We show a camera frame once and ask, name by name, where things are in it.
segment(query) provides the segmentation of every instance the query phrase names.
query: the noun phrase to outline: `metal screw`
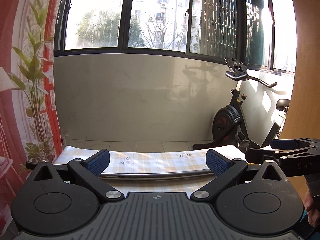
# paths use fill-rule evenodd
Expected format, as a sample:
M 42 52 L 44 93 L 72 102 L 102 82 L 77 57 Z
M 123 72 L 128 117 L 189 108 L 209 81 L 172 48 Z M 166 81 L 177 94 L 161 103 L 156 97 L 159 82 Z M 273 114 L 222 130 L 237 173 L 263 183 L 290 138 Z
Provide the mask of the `metal screw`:
M 206 198 L 206 197 L 209 197 L 210 194 L 204 190 L 199 190 L 199 191 L 196 191 L 194 194 L 193 194 L 196 198 Z
M 121 197 L 121 193 L 119 191 L 116 191 L 116 190 L 111 190 L 111 191 L 108 191 L 106 193 L 106 197 L 107 198 L 112 198 L 112 199 L 120 198 Z

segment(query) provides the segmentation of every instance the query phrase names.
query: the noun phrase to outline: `ribbed gray surface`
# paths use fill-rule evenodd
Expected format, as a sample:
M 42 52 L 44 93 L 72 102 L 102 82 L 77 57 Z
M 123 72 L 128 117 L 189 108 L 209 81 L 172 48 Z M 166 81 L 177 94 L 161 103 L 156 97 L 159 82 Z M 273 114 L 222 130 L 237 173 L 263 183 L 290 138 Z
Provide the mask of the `ribbed gray surface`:
M 44 239 L 20 234 L 17 239 Z M 210 205 L 189 200 L 185 193 L 129 193 L 118 203 L 105 204 L 86 227 L 54 240 L 245 240 L 222 224 Z M 294 234 L 264 239 L 294 240 Z

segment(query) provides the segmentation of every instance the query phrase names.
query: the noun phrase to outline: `green tree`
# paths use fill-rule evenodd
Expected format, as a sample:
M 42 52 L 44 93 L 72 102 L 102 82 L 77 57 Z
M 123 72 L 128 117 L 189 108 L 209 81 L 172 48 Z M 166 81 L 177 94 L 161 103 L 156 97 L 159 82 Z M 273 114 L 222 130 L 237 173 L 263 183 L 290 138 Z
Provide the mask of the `green tree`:
M 87 47 L 116 47 L 118 43 L 120 14 L 113 11 L 100 11 L 96 16 L 94 11 L 84 14 L 77 30 L 77 46 Z M 133 16 L 130 22 L 130 47 L 144 47 L 140 38 L 140 27 Z

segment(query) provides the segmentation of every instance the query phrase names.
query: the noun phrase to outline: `hand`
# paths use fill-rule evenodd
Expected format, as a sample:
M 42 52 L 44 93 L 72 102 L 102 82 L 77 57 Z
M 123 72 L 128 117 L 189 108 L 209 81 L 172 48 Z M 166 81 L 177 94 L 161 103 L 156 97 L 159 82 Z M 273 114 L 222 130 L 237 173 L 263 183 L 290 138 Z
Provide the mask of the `hand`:
M 313 227 L 317 226 L 320 219 L 320 212 L 313 207 L 313 198 L 311 197 L 309 190 L 304 196 L 303 203 L 308 214 L 309 224 Z

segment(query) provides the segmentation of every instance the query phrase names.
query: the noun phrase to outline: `wooden panel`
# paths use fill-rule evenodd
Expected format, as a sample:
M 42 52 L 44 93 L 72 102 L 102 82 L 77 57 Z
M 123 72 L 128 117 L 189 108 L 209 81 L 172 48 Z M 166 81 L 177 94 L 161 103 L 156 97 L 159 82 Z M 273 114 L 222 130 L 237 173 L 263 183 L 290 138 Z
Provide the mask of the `wooden panel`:
M 297 25 L 297 63 L 282 139 L 320 138 L 320 0 L 293 0 Z M 304 177 L 290 178 L 303 197 Z

